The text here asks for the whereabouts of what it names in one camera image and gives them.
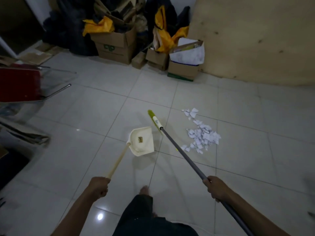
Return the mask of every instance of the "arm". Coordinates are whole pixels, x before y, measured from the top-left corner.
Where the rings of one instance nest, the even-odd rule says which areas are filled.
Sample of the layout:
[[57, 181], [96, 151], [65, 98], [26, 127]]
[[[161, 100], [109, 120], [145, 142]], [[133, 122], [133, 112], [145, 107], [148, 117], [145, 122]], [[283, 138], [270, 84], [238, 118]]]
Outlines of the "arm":
[[51, 236], [79, 236], [92, 204], [107, 194], [110, 181], [105, 177], [93, 177]]
[[208, 187], [212, 198], [225, 201], [235, 209], [254, 235], [290, 236], [231, 190], [218, 177], [209, 176], [208, 180], [203, 180], [203, 183]]

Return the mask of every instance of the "person's right arm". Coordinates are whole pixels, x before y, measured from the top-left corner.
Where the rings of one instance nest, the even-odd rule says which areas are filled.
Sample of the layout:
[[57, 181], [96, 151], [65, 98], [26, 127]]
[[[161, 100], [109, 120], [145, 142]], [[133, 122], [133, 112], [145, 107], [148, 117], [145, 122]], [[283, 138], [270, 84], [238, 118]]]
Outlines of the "person's right arm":
[[203, 183], [208, 187], [208, 192], [211, 193], [212, 198], [225, 201], [234, 208], [254, 235], [290, 236], [231, 190], [218, 177], [208, 176], [208, 179], [203, 180]]

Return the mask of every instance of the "green logo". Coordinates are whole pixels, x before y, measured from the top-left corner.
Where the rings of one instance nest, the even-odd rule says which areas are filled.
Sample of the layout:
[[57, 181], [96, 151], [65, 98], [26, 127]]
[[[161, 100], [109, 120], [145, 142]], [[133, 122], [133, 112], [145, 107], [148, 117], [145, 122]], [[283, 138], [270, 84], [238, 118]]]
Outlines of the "green logo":
[[108, 50], [109, 52], [113, 52], [115, 50], [115, 46], [110, 46], [110, 45], [104, 45], [104, 48]]

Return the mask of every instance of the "bare foot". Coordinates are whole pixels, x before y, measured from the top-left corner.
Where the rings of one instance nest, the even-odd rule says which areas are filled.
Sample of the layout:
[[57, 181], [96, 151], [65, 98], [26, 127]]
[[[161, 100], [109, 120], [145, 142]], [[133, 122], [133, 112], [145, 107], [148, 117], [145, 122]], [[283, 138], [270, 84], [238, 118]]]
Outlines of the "bare foot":
[[145, 185], [144, 187], [141, 188], [139, 194], [145, 194], [145, 195], [149, 195], [149, 187], [147, 185]]

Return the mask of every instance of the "dustpan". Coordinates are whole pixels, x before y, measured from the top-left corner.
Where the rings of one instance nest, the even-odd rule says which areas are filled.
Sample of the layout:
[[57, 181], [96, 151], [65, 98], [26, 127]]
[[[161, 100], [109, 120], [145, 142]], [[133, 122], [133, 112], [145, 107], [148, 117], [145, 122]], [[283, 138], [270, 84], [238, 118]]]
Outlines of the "dustpan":
[[152, 128], [142, 127], [131, 131], [123, 152], [120, 154], [112, 170], [106, 176], [107, 178], [112, 178], [128, 147], [135, 156], [142, 156], [154, 152]]

